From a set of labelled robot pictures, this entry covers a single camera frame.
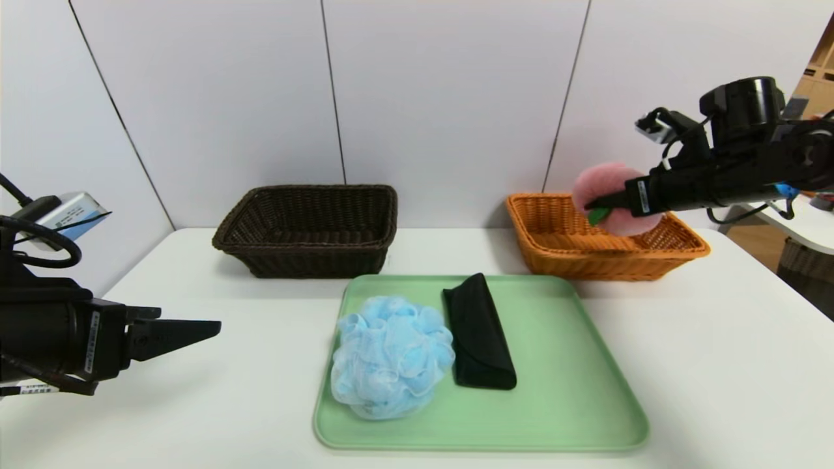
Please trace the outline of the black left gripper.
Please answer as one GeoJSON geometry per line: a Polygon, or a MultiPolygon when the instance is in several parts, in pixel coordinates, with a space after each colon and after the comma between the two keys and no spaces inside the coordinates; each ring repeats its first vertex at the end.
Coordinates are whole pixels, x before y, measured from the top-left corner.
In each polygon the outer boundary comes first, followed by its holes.
{"type": "Polygon", "coordinates": [[[145,362],[217,336],[220,321],[164,320],[162,309],[89,301],[4,304],[2,355],[23,362],[23,370],[2,364],[2,380],[36,375],[72,376],[85,381],[113,379],[126,357],[145,362]]]}

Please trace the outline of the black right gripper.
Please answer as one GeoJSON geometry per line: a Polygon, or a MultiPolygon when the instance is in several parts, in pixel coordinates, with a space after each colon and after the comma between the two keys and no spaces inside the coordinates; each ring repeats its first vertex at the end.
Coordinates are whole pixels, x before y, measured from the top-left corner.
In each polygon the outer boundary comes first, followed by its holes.
{"type": "Polygon", "coordinates": [[[649,175],[629,179],[625,190],[593,199],[586,210],[630,210],[632,216],[702,210],[712,207],[714,171],[706,168],[653,169],[649,175]]]}

